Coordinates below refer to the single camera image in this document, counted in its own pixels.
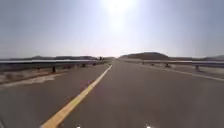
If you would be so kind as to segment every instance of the asphalt road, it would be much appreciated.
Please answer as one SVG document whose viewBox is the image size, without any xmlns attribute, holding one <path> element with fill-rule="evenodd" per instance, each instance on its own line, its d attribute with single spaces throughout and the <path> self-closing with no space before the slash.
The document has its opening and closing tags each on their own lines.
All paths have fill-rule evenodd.
<svg viewBox="0 0 224 128">
<path fill-rule="evenodd" d="M 38 127 L 107 67 L 3 89 L 0 116 L 7 128 Z M 223 128 L 223 108 L 224 81 L 115 61 L 59 127 L 144 128 L 147 124 L 154 128 Z"/>
</svg>

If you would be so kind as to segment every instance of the hill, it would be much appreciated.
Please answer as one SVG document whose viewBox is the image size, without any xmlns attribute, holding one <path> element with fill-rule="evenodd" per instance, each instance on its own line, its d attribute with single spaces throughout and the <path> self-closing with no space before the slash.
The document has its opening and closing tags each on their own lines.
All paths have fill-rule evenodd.
<svg viewBox="0 0 224 128">
<path fill-rule="evenodd" d="M 45 57 L 45 56 L 34 56 L 29 58 L 9 58 L 0 60 L 96 60 L 96 57 L 92 56 L 56 56 L 56 57 Z"/>
<path fill-rule="evenodd" d="M 207 61 L 224 61 L 224 55 L 205 57 L 203 59 Z"/>
<path fill-rule="evenodd" d="M 122 59 L 141 59 L 141 60 L 169 60 L 170 58 L 164 54 L 157 52 L 143 52 L 123 55 L 120 58 Z"/>
</svg>

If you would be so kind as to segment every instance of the sky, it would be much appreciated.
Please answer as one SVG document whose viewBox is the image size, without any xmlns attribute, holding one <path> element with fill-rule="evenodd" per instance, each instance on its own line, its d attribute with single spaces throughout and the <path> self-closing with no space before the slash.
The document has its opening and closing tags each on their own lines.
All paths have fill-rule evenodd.
<svg viewBox="0 0 224 128">
<path fill-rule="evenodd" d="M 224 54 L 223 0 L 0 0 L 0 58 Z"/>
</svg>

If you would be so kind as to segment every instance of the metal guardrail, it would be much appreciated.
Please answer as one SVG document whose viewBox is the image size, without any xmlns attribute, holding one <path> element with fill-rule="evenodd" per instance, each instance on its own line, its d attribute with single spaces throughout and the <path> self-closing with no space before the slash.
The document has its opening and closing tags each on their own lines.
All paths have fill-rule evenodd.
<svg viewBox="0 0 224 128">
<path fill-rule="evenodd" d="M 85 67 L 86 65 L 104 64 L 106 60 L 24 60 L 24 61 L 0 61 L 0 71 L 18 71 L 26 69 L 52 68 L 56 72 L 56 67 L 71 68 L 75 65 Z"/>
<path fill-rule="evenodd" d="M 165 64 L 169 67 L 170 64 L 173 65 L 191 65 L 195 66 L 196 69 L 199 67 L 211 67 L 211 68 L 224 68 L 224 61 L 167 61 L 167 60 L 122 60 L 131 63 L 142 63 L 142 64 Z"/>
</svg>

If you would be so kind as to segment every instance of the sun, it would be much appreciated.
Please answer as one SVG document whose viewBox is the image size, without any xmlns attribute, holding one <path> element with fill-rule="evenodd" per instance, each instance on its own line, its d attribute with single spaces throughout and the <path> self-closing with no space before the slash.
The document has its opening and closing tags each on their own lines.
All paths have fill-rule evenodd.
<svg viewBox="0 0 224 128">
<path fill-rule="evenodd" d="M 104 8 L 112 15 L 123 15 L 131 9 L 135 0 L 101 0 Z"/>
</svg>

